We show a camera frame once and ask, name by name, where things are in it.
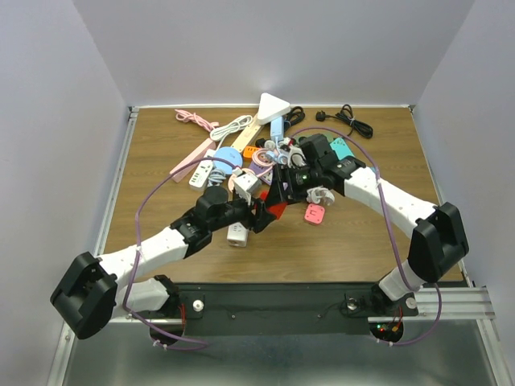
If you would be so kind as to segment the red cube socket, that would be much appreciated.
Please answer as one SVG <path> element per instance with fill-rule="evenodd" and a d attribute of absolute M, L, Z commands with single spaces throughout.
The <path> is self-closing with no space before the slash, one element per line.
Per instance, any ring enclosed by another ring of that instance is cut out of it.
<path fill-rule="evenodd" d="M 279 194 L 263 191 L 259 195 L 259 199 L 265 202 L 266 208 L 274 213 L 278 217 L 278 220 L 281 219 L 282 214 L 286 210 L 287 202 Z"/>

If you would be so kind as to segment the white cube socket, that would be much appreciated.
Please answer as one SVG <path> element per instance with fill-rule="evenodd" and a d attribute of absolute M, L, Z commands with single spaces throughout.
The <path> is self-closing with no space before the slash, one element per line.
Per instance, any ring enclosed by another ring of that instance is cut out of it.
<path fill-rule="evenodd" d="M 242 223 L 228 227 L 226 240 L 230 246 L 244 248 L 247 245 L 249 230 Z"/>

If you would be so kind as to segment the pink round power strip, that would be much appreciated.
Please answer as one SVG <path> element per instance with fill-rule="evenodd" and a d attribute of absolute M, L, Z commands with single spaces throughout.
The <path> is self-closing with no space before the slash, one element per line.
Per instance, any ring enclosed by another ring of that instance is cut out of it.
<path fill-rule="evenodd" d="M 233 191 L 234 190 L 234 180 L 235 180 L 236 176 L 235 175 L 231 175 L 229 177 L 229 180 L 228 180 L 228 189 L 229 191 Z"/>

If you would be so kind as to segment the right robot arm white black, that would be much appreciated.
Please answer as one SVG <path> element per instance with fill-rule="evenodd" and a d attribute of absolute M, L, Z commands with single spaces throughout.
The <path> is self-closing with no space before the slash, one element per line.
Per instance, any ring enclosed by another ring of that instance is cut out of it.
<path fill-rule="evenodd" d="M 426 283 L 438 282 L 468 254 L 468 239 L 455 205 L 421 200 L 385 181 L 377 167 L 367 167 L 353 156 L 339 158 L 322 134 L 304 138 L 299 149 L 303 166 L 274 167 L 266 207 L 299 203 L 310 189 L 324 187 L 381 214 L 388 233 L 399 228 L 410 238 L 408 257 L 398 261 L 370 294 L 376 312 L 388 314 L 399 299 Z"/>

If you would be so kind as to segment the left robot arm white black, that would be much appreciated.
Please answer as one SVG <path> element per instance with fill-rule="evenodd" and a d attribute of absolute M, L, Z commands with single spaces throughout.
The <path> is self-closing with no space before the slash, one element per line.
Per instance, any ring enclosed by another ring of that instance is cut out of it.
<path fill-rule="evenodd" d="M 270 207 L 283 201 L 276 190 L 264 199 L 236 196 L 223 187 L 208 188 L 196 205 L 158 234 L 115 253 L 76 256 L 50 297 L 51 304 L 78 339 L 98 333 L 122 305 L 117 299 L 133 289 L 137 276 L 185 259 L 212 241 L 212 234 L 235 223 L 261 232 L 277 216 Z"/>

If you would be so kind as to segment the purple power strip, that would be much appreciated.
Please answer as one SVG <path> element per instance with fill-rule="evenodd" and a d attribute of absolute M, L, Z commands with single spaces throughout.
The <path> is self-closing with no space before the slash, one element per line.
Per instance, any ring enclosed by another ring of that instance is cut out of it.
<path fill-rule="evenodd" d="M 273 180 L 273 167 L 271 165 L 261 166 L 252 161 L 249 169 L 265 184 L 270 185 Z"/>

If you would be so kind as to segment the orange power strip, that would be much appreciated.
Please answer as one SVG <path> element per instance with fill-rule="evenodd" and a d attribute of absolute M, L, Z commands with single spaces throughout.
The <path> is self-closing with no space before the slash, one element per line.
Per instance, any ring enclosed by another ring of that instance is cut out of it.
<path fill-rule="evenodd" d="M 243 149 L 243 152 L 242 152 L 242 156 L 243 158 L 245 159 L 251 159 L 253 157 L 253 155 L 258 152 L 259 150 L 261 150 L 261 148 L 259 147 L 256 147 L 256 146 L 246 146 L 244 149 Z"/>

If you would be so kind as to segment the blue round power strip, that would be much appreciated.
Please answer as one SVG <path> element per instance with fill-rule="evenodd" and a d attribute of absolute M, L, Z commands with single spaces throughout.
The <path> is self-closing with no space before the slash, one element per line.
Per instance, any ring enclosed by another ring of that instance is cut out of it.
<path fill-rule="evenodd" d="M 213 162 L 214 167 L 221 170 L 225 175 L 230 175 L 234 168 L 243 166 L 241 154 L 229 146 L 217 149 L 213 157 L 216 159 Z"/>

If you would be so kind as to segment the light blue power strip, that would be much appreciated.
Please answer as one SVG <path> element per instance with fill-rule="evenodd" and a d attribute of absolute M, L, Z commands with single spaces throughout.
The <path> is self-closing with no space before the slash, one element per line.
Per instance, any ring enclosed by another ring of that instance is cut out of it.
<path fill-rule="evenodd" d="M 282 116 L 276 117 L 270 123 L 270 139 L 279 142 L 284 138 L 284 119 Z"/>

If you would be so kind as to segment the beige long power strip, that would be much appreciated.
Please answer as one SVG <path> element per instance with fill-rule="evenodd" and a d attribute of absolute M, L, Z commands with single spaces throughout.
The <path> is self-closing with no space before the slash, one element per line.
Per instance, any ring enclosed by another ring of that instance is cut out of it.
<path fill-rule="evenodd" d="M 258 123 L 258 115 L 255 114 L 251 122 L 240 132 L 238 137 L 234 140 L 231 147 L 239 153 L 242 153 L 247 146 L 250 146 L 257 139 L 261 131 L 262 125 Z"/>

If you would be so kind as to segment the teal triangle power strip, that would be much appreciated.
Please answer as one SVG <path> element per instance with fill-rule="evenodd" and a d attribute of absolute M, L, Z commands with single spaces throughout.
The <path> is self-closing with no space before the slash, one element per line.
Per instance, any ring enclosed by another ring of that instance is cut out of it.
<path fill-rule="evenodd" d="M 354 156 L 353 152 L 347 145 L 343 138 L 336 138 L 330 142 L 330 147 L 336 153 L 339 160 L 342 160 L 348 156 Z"/>

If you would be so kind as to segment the white usb power strip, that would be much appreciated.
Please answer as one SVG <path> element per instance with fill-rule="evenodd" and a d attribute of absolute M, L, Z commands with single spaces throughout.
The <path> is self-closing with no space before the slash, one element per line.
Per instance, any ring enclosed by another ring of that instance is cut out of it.
<path fill-rule="evenodd" d="M 213 169 L 213 161 L 211 158 L 215 153 L 215 150 L 207 150 L 204 155 L 204 160 L 202 160 L 196 167 L 188 182 L 188 185 L 192 190 L 203 191 L 208 185 L 208 177 Z"/>

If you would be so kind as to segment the white triangle power strip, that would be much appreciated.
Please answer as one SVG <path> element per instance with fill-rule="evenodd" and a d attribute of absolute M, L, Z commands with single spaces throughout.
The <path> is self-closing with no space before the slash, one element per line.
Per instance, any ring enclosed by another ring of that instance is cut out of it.
<path fill-rule="evenodd" d="M 264 92 L 259 101 L 257 123 L 265 125 L 290 112 L 290 102 Z"/>

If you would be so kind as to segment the pink long power strip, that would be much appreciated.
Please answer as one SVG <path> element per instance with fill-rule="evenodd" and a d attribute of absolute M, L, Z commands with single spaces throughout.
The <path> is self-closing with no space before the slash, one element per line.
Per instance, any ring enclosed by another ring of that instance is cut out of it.
<path fill-rule="evenodd" d="M 197 161 L 205 156 L 208 150 L 214 149 L 216 149 L 216 143 L 210 138 L 205 139 L 170 171 L 170 174 L 173 175 L 172 180 L 176 183 L 179 183 L 185 176 L 190 173 L 193 168 L 196 167 L 193 164 L 194 161 Z"/>

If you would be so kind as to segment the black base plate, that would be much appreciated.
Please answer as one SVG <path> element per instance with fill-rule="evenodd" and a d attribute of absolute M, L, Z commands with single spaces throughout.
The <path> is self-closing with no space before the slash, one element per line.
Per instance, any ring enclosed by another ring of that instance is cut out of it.
<path fill-rule="evenodd" d="M 367 335 L 369 320 L 418 315 L 409 294 L 392 302 L 372 282 L 178 283 L 145 318 L 185 318 L 195 336 Z"/>

